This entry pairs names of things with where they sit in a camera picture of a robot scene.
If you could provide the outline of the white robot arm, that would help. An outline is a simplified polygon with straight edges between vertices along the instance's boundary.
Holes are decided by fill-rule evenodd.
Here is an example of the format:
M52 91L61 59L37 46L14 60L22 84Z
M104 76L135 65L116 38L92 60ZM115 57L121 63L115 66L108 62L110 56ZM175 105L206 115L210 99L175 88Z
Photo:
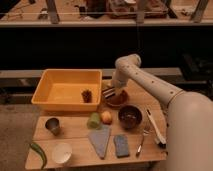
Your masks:
M123 88L132 79L167 107L166 170L213 171L213 101L159 79L140 65L137 54L118 58L111 84Z

